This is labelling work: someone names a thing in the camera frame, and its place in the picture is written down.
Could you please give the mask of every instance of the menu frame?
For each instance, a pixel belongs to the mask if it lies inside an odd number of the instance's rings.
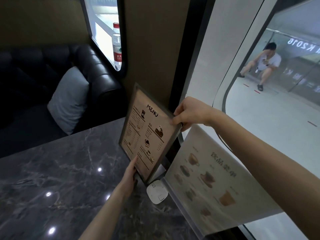
[[[126,156],[128,157],[129,161],[131,161],[130,157],[128,156],[126,150],[123,148],[122,141],[124,139],[125,130],[126,130],[127,124],[129,123],[129,117],[130,117],[131,111],[133,109],[134,101],[135,101],[136,94],[137,94],[138,90],[143,92],[148,97],[148,99],[150,99],[151,102],[153,102],[155,105],[157,105],[162,110],[162,112],[164,112],[170,119],[172,119],[174,117],[174,114],[172,112],[170,112],[165,106],[163,106],[161,103],[159,103],[157,100],[155,100],[154,97],[152,97],[149,93],[147,93],[138,83],[135,83],[134,87],[133,87],[133,92],[131,95],[130,103],[128,105],[127,115],[125,117],[121,136],[119,139],[119,145],[122,148],[122,150],[124,151],[124,153],[126,154]],[[176,125],[176,129],[174,130],[174,133],[171,135],[168,143],[165,145],[162,153],[158,157],[157,162],[156,162],[155,166],[153,167],[153,169],[151,170],[146,181],[143,180],[143,177],[140,175],[140,173],[138,172],[138,169],[137,169],[137,173],[138,173],[139,177],[141,178],[142,182],[145,184],[145,186],[148,186],[151,183],[150,180],[152,179],[152,176],[157,171],[158,167],[160,166],[160,164],[162,162],[162,159],[167,154],[170,147],[173,145],[175,139],[177,138],[178,134],[180,133],[181,128],[182,128],[182,123],[179,123],[178,125]]]

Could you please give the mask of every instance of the brown wall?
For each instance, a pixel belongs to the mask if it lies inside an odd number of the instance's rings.
[[[79,0],[0,0],[0,48],[87,43]]]
[[[128,71],[122,83],[129,98],[137,82],[168,105],[189,3],[125,0]]]

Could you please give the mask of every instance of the menu board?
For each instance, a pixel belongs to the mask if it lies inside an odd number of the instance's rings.
[[[135,84],[119,143],[130,160],[138,155],[136,168],[145,184],[180,132],[181,124],[170,125],[173,117]]]
[[[282,212],[248,170],[198,125],[162,181],[199,238]]]

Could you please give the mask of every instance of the bottle cap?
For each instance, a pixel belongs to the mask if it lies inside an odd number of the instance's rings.
[[[113,28],[120,28],[119,23],[113,23]]]

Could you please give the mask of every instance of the black leather sofa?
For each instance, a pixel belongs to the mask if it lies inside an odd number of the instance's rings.
[[[122,85],[90,45],[0,51],[0,158],[67,136],[47,104],[72,66],[90,84],[88,107],[74,133],[126,115]]]

